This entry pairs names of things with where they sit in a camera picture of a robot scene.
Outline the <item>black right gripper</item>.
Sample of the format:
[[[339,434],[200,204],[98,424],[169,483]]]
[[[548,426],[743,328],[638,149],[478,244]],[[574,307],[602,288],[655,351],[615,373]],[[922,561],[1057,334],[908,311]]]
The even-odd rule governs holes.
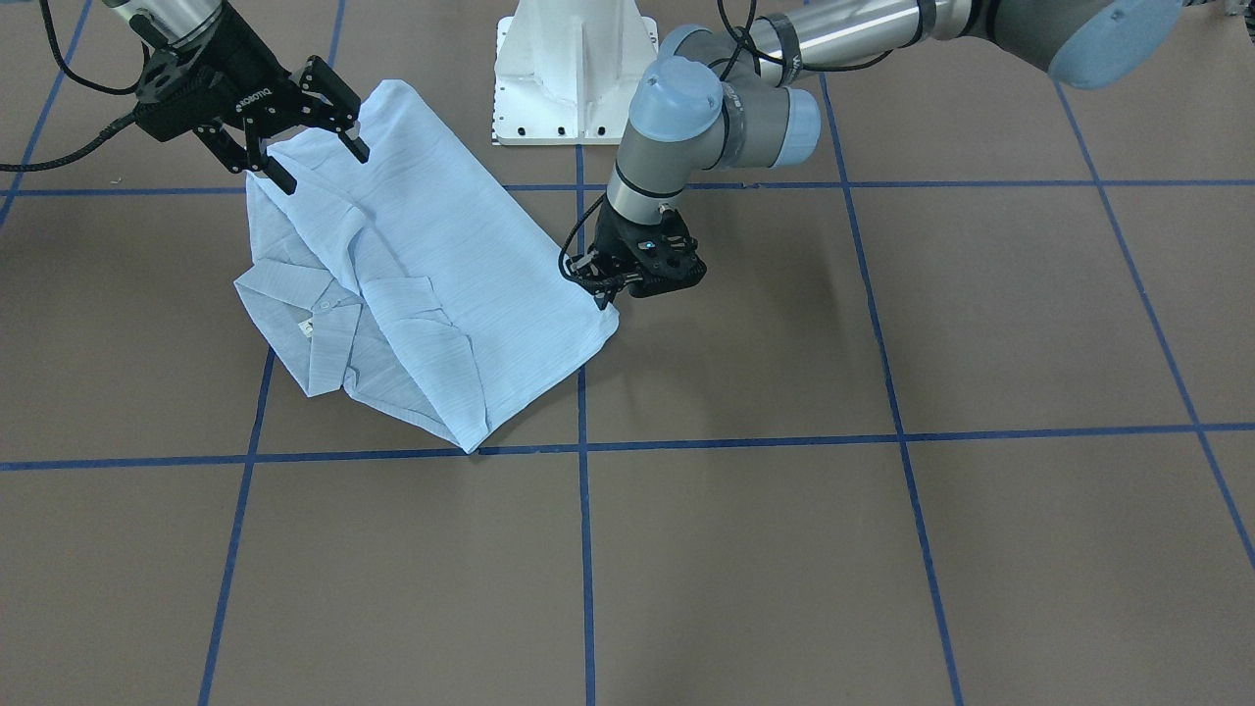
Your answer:
[[[336,134],[359,164],[371,158],[359,135],[361,98],[323,56],[287,71],[236,10],[136,10],[133,30],[153,49],[133,117],[157,140],[195,130],[230,173],[265,176],[285,196],[299,182],[264,137],[307,125]],[[242,129],[242,145],[227,125]]]

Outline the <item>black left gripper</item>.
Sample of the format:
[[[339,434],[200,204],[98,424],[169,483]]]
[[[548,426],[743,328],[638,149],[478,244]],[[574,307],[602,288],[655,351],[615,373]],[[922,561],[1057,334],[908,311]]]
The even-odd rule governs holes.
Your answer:
[[[692,287],[707,275],[697,250],[676,209],[661,211],[658,224],[638,224],[605,207],[589,250],[586,290],[606,310],[622,288],[633,298],[649,298]]]

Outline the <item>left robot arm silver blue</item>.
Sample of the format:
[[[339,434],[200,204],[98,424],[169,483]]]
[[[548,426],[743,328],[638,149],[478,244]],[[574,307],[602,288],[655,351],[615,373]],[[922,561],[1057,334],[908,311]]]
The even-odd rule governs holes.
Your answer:
[[[816,1],[793,13],[669,33],[643,71],[591,245],[560,275],[606,308],[697,285],[707,273],[678,202],[697,171],[802,164],[820,102],[802,76],[861,71],[920,43],[978,38],[1081,89],[1130,75],[1173,31],[1178,1]]]

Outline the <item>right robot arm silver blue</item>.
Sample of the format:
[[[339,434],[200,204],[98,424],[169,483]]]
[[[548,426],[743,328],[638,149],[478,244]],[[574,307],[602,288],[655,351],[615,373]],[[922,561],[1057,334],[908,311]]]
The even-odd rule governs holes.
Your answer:
[[[235,174],[261,173],[292,196],[297,181],[266,142],[295,125],[333,132],[366,164],[360,97],[312,55],[287,71],[228,1],[109,1],[148,46],[136,125],[159,142],[191,133]]]

